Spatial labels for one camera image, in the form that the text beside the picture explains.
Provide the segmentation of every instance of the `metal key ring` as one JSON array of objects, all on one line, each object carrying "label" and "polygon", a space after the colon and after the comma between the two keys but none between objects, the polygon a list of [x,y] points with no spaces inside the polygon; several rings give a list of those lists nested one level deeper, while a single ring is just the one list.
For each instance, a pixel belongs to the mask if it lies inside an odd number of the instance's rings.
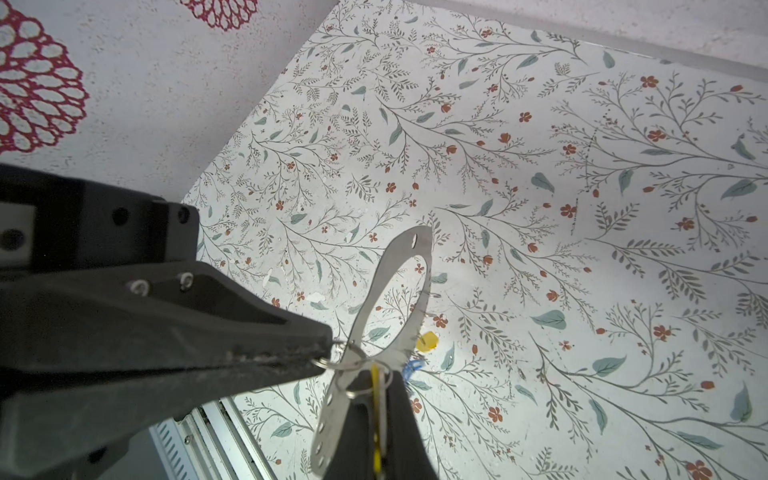
[{"label": "metal key ring", "polygon": [[[376,360],[376,363],[386,368],[386,372],[384,373],[384,375],[389,375],[387,377],[386,382],[384,382],[384,385],[381,387],[382,389],[386,390],[389,388],[390,385],[392,385],[392,379],[394,379],[395,376],[392,374],[392,368],[390,368],[389,365],[387,365],[386,363],[380,360]],[[364,390],[346,390],[339,387],[339,390],[344,390],[345,395],[350,400],[354,400],[359,396],[370,395],[371,393],[373,393],[373,387],[369,389],[364,389]]]},{"label": "metal key ring", "polygon": [[334,340],[331,341],[331,344],[332,345],[341,345],[341,346],[349,347],[350,350],[352,350],[354,353],[357,353],[361,357],[360,360],[354,362],[349,367],[343,366],[341,363],[333,363],[333,362],[330,361],[330,359],[323,359],[323,358],[311,359],[310,362],[313,365],[320,367],[321,369],[334,370],[334,371],[337,371],[337,372],[351,372],[353,370],[359,370],[360,367],[368,359],[368,356],[366,355],[366,353],[363,352],[363,350],[360,347],[358,347],[357,345],[355,345],[354,343],[349,343],[349,342],[344,341],[344,340],[334,339]]}]

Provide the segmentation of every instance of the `red circular flower pattern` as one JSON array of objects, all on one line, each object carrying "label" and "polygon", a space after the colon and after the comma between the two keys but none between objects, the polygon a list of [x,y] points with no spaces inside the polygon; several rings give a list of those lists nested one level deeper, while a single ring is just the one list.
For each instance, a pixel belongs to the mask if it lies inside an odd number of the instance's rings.
[{"label": "red circular flower pattern", "polygon": [[82,76],[40,22],[0,0],[0,154],[74,133],[88,98]]},{"label": "red circular flower pattern", "polygon": [[256,13],[257,0],[181,0],[195,18],[202,18],[209,27],[236,30]]}]

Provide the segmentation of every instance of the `floral tablecloth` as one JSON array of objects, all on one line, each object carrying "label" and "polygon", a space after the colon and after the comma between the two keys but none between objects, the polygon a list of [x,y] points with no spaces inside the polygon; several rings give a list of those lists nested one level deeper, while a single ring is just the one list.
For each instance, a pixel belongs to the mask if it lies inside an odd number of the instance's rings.
[{"label": "floral tablecloth", "polygon": [[[440,478],[765,478],[766,92],[343,0],[185,201],[199,258],[340,338],[388,241],[434,229],[410,388]],[[369,352],[422,268],[379,299]],[[313,477],[328,380],[236,397],[278,478]]]}]

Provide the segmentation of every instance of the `yellow paint spot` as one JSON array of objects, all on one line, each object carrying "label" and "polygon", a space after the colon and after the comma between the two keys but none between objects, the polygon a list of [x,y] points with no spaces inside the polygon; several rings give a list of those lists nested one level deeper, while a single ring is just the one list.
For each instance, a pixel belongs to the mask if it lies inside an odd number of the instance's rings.
[{"label": "yellow paint spot", "polygon": [[421,353],[430,352],[437,347],[438,340],[439,339],[434,332],[427,332],[419,338],[418,342],[416,342],[416,349]]}]

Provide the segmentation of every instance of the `teal leaf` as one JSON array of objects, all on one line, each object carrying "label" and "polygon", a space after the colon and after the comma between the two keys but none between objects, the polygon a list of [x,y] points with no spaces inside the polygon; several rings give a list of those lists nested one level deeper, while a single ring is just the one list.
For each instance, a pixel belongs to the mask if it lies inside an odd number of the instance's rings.
[{"label": "teal leaf", "polygon": [[629,187],[629,183],[632,181],[632,175],[634,175],[634,170],[624,170],[619,174],[619,188],[621,189],[621,196],[624,196],[624,190]]},{"label": "teal leaf", "polygon": [[394,144],[398,138],[400,138],[400,134],[402,133],[402,127],[400,126],[400,122],[397,123],[397,128],[392,132],[391,135],[389,135],[389,144]]},{"label": "teal leaf", "polygon": [[549,326],[553,329],[565,330],[565,315],[560,310],[550,310],[539,316],[532,316],[531,319],[541,326]]},{"label": "teal leaf", "polygon": [[488,211],[491,209],[492,206],[493,206],[493,199],[488,200],[482,205],[482,207],[480,207],[480,211],[478,212],[478,215],[480,215],[481,217],[484,217],[485,215],[488,214]]},{"label": "teal leaf", "polygon": [[353,228],[350,231],[350,233],[352,234],[352,236],[349,238],[349,242],[350,243],[352,242],[352,240],[355,240],[355,237],[357,236],[357,232],[359,232],[359,231],[360,231],[360,224],[358,223],[357,227]]},{"label": "teal leaf", "polygon": [[272,437],[287,437],[293,432],[293,423],[285,422],[281,426],[277,427],[277,430],[272,432]]},{"label": "teal leaf", "polygon": [[595,402],[593,399],[589,399],[589,404],[592,406],[594,414],[598,416],[600,435],[603,435],[603,430],[605,430],[605,426],[608,424],[608,415],[605,415],[605,410],[603,410],[603,407],[601,407],[600,404]]},{"label": "teal leaf", "polygon": [[757,190],[757,185],[751,180],[743,178],[731,185],[728,190],[725,190],[725,193],[720,199],[722,200],[725,197],[741,197],[742,195],[751,194],[755,190]]},{"label": "teal leaf", "polygon": [[742,158],[746,158],[747,160],[754,160],[755,156],[752,155],[749,151],[746,149],[746,145],[741,141],[741,138],[738,138],[736,140],[736,143],[730,146],[733,148],[736,153],[738,153]]},{"label": "teal leaf", "polygon": [[388,331],[389,331],[389,327],[388,327],[388,326],[380,326],[380,327],[379,327],[379,328],[377,328],[377,329],[373,329],[373,330],[371,330],[371,332],[368,334],[368,340],[369,340],[370,342],[375,342],[376,340],[378,340],[378,339],[380,339],[381,337],[383,337],[384,335],[386,335],[386,333],[387,333]]},{"label": "teal leaf", "polygon": [[616,66],[616,61],[607,51],[603,52],[603,63],[605,63],[606,68],[613,68]]},{"label": "teal leaf", "polygon": [[549,183],[549,180],[547,180],[547,177],[545,177],[542,172],[538,172],[536,175],[531,177],[531,183],[534,187],[543,188],[554,193],[554,187]]},{"label": "teal leaf", "polygon": [[730,411],[730,418],[737,422],[746,422],[752,416],[752,402],[750,393],[746,389],[746,383],[741,392],[737,393],[733,399],[733,410]]},{"label": "teal leaf", "polygon": [[618,370],[626,359],[626,356],[621,359],[606,357],[604,359],[595,360],[594,363],[592,363],[592,368],[598,376],[606,376]]},{"label": "teal leaf", "polygon": [[686,442],[693,443],[694,445],[698,445],[704,449],[717,450],[718,448],[722,447],[721,444],[715,443],[712,440],[709,440],[707,437],[703,437],[701,435],[691,435],[690,433],[686,432],[678,432],[677,434]]},{"label": "teal leaf", "polygon": [[533,65],[538,61],[538,57],[536,55],[531,55],[530,57],[526,58],[521,62],[520,65],[515,70],[520,70],[523,67],[528,67],[529,65]]},{"label": "teal leaf", "polygon": [[426,122],[427,120],[429,120],[430,118],[432,118],[432,115],[434,115],[434,114],[435,114],[435,112],[434,112],[434,111],[430,111],[430,112],[428,112],[428,113],[425,113],[425,114],[423,114],[423,115],[420,115],[420,116],[419,116],[419,118],[416,118],[416,123],[417,123],[417,124],[423,124],[424,122]]},{"label": "teal leaf", "polygon": [[538,405],[538,402],[536,402],[536,398],[533,396],[533,393],[531,393],[531,391],[526,389],[524,386],[522,386],[522,385],[515,385],[515,390],[517,390],[520,393],[520,395],[527,396],[529,399],[533,400],[533,403]]},{"label": "teal leaf", "polygon": [[290,224],[291,225],[296,225],[301,220],[304,220],[304,217],[306,217],[306,214],[295,214],[295,215],[292,215],[291,218],[290,218]]},{"label": "teal leaf", "polygon": [[445,358],[442,360],[442,365],[440,366],[441,369],[448,371],[451,369],[451,367],[453,367],[453,356],[454,356],[453,354],[455,352],[455,349],[456,349],[456,344],[454,343],[451,346],[451,349],[445,353]]},{"label": "teal leaf", "polygon": [[431,386],[427,385],[426,383],[420,380],[410,380],[408,384],[415,386],[419,390],[430,390],[432,388]]},{"label": "teal leaf", "polygon": [[525,262],[523,261],[523,257],[521,257],[521,256],[520,256],[520,252],[518,252],[518,251],[517,251],[517,250],[515,250],[514,248],[513,248],[513,249],[510,249],[510,250],[509,250],[509,253],[511,253],[511,254],[512,254],[512,256],[513,256],[513,257],[514,257],[514,258],[515,258],[517,261],[520,261],[520,262],[523,262],[523,263],[525,263]]},{"label": "teal leaf", "polygon": [[670,152],[669,150],[661,150],[660,148],[648,148],[641,151],[640,153],[646,155],[674,155],[674,153]]}]

